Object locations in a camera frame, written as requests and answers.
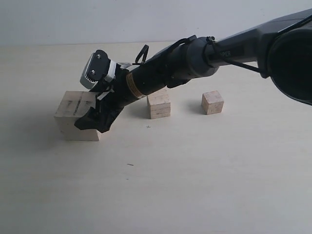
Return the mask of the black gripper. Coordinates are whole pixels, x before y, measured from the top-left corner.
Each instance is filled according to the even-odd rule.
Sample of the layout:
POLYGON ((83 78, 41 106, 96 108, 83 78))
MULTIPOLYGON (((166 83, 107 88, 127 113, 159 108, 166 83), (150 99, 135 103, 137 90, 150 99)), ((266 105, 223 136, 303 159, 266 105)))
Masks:
POLYGON ((97 93, 96 106, 90 107, 84 116, 75 121, 74 126, 78 129, 97 129, 105 133, 110 130, 124 107, 133 102, 133 94, 126 82, 129 70, 118 63, 113 68, 114 78, 110 82, 102 78, 90 89, 97 93))

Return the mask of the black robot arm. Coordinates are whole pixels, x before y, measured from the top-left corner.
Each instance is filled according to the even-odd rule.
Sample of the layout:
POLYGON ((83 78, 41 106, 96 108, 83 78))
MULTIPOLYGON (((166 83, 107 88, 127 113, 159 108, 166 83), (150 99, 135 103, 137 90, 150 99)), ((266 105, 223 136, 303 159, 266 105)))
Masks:
POLYGON ((152 57, 144 45, 133 62, 115 62, 94 51, 80 83, 94 92, 95 105, 75 121, 79 130, 110 130, 125 106, 162 88, 210 77, 234 65, 270 78, 285 96, 312 103, 312 11, 306 9, 217 40, 213 36, 180 39, 152 57))

